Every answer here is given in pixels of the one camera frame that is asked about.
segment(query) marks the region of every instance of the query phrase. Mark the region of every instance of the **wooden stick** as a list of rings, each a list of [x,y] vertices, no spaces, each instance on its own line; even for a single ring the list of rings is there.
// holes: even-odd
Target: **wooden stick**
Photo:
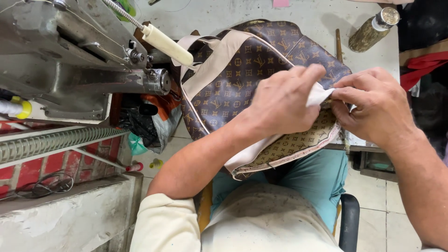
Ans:
[[[336,29],[336,58],[342,63],[342,47],[340,45],[339,29]]]

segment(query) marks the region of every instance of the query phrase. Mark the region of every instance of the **brown monogram canvas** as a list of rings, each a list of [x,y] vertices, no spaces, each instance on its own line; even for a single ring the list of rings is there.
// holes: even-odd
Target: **brown monogram canvas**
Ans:
[[[331,88],[339,79],[351,74],[347,66],[304,36],[294,23],[256,20],[233,27],[233,29],[252,33],[264,42],[255,37],[248,38],[233,55],[225,69],[194,97],[189,97],[191,102],[183,97],[181,109],[187,130],[193,140],[207,135],[202,124],[211,133],[246,109],[252,101],[259,82],[278,71],[290,69],[292,66],[288,61],[294,65],[309,66],[312,63],[323,65],[327,73],[319,83],[324,89]],[[227,33],[228,30],[225,30],[217,37],[222,39]],[[280,52],[287,61],[268,44]],[[194,61],[204,63],[212,53],[213,50],[205,44],[194,54]],[[173,71],[178,73],[179,69],[173,69]],[[182,83],[194,74],[193,70],[188,70]],[[251,174],[250,169],[254,167],[267,169],[271,165],[275,166],[278,160],[287,161],[288,156],[294,156],[293,154],[299,151],[303,152],[307,148],[315,151],[316,147],[320,148],[321,141],[332,137],[328,133],[335,126],[338,124],[331,111],[322,110],[318,120],[309,131],[284,135],[262,151],[255,161],[238,168],[237,176],[233,175],[236,179],[243,179]]]

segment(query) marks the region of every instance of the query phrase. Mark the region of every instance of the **table surface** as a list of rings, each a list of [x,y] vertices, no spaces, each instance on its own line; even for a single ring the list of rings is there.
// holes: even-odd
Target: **table surface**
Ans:
[[[336,55],[335,30],[340,29],[344,64],[356,73],[380,66],[398,81],[398,30],[391,32],[367,52],[356,53],[348,48],[349,36],[381,8],[376,3],[349,0],[290,0],[290,6],[273,8],[272,0],[161,0],[150,6],[147,0],[134,0],[140,21],[151,21],[172,39],[180,39],[198,30],[201,35],[216,35],[233,25],[264,18],[290,21],[302,33]],[[124,23],[134,31],[130,23]],[[365,140],[347,133],[352,147],[370,146]],[[333,143],[342,144],[342,140]]]

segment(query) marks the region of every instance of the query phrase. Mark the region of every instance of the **teal pants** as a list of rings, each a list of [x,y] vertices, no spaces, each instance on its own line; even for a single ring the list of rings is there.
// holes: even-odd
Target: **teal pants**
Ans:
[[[345,151],[322,149],[294,161],[293,168],[278,185],[296,190],[309,200],[328,229],[333,232],[336,207],[340,195],[345,192],[343,187],[346,177]],[[268,183],[263,172],[257,172],[244,181],[234,180],[229,175],[218,172],[213,178],[210,217],[233,190],[249,181]]]

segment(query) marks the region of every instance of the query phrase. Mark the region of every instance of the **monogram bag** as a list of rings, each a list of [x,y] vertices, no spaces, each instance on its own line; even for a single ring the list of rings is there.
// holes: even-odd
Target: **monogram bag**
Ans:
[[[217,36],[186,36],[178,44],[197,49],[192,51],[192,65],[173,60],[172,69],[182,90],[181,109],[193,140],[219,129],[246,109],[259,82],[278,71],[312,63],[325,67],[327,73],[314,84],[307,105],[321,104],[333,84],[351,74],[297,25],[286,21],[253,20]],[[331,110],[324,107],[310,130],[263,139],[232,157],[222,170],[243,180],[321,149],[340,130]]]

